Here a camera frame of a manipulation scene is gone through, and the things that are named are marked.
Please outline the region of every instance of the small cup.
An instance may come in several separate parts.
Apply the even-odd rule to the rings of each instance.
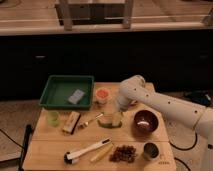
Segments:
[[[143,148],[142,156],[146,160],[153,160],[159,155],[158,147],[154,143],[146,143]]]
[[[106,104],[109,98],[109,90],[105,87],[100,87],[95,91],[95,98],[99,104]]]
[[[48,111],[46,115],[46,121],[48,125],[58,126],[60,123],[59,113],[57,111]]]

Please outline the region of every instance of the green cup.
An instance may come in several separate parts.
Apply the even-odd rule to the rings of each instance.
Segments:
[[[46,121],[48,125],[58,126],[60,123],[59,113],[57,111],[48,111],[46,115]]]

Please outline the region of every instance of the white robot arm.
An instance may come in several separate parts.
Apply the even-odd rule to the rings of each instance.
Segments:
[[[166,118],[179,121],[208,139],[201,171],[213,168],[213,109],[205,106],[166,96],[145,88],[145,80],[136,75],[120,83],[116,107],[125,111],[132,100],[161,112]]]

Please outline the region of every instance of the green tray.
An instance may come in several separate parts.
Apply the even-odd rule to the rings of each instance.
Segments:
[[[39,105],[46,109],[86,110],[92,105],[93,87],[93,76],[52,75],[46,83]],[[76,89],[82,90],[85,95],[78,104],[71,104],[68,98]]]

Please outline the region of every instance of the brown bowl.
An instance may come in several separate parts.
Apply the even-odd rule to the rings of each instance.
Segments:
[[[158,127],[158,118],[148,110],[140,110],[135,114],[134,125],[139,132],[152,133]]]

